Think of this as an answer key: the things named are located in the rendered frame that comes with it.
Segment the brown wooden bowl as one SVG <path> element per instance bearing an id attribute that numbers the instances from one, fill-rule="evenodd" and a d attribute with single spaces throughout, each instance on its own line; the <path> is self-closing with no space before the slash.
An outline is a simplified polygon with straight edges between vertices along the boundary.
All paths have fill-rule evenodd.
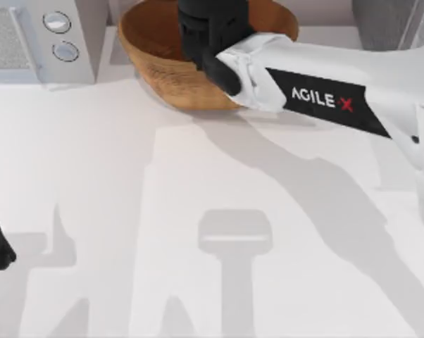
<path id="1" fill-rule="evenodd" d="M 261 86 L 248 53 L 239 47 L 261 46 L 276 35 L 296 40 L 297 17 L 276 0 L 249 0 L 254 33 L 213 55 L 203 66 L 187 60 L 181 48 L 177 0 L 142 0 L 121 16 L 118 36 L 142 79 L 165 103 L 181 110 L 232 110 L 255 106 Z"/>

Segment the pale microwave oven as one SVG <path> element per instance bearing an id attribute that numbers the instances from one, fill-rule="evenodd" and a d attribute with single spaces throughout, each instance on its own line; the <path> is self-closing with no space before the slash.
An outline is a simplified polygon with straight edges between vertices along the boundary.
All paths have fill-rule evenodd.
<path id="1" fill-rule="evenodd" d="M 65 34 L 48 31 L 42 17 L 60 11 L 71 20 Z M 108 20 L 107 0 L 0 0 L 0 84 L 84 85 L 96 81 Z M 73 43 L 71 63 L 52 45 Z"/>

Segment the grey cabinet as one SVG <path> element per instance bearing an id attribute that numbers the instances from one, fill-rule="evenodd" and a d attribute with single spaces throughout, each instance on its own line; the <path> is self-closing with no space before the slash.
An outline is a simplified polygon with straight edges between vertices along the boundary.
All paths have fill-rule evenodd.
<path id="1" fill-rule="evenodd" d="M 352 11 L 365 50 L 424 46 L 424 0 L 352 0 Z"/>

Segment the round grey microwave knob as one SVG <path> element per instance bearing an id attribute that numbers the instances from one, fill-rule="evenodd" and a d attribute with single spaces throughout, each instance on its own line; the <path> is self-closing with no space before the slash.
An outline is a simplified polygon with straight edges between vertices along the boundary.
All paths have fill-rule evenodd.
<path id="1" fill-rule="evenodd" d="M 45 28 L 54 34 L 65 34 L 72 25 L 70 18 L 60 11 L 45 13 L 42 22 Z"/>
<path id="2" fill-rule="evenodd" d="M 52 45 L 52 54 L 60 61 L 71 63 L 76 61 L 80 52 L 79 49 L 71 42 L 61 41 Z"/>

